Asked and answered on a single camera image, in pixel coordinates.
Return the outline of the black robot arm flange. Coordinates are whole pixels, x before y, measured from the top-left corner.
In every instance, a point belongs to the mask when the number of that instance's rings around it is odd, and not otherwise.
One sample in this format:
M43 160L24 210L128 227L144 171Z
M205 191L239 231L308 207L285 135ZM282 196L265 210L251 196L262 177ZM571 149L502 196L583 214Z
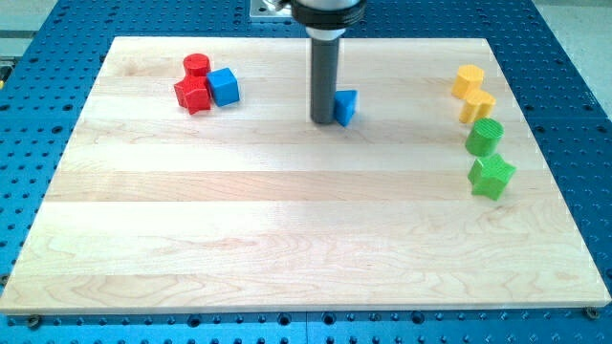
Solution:
M314 39L339 38L347 28L361 21L366 0L291 0L293 19Z

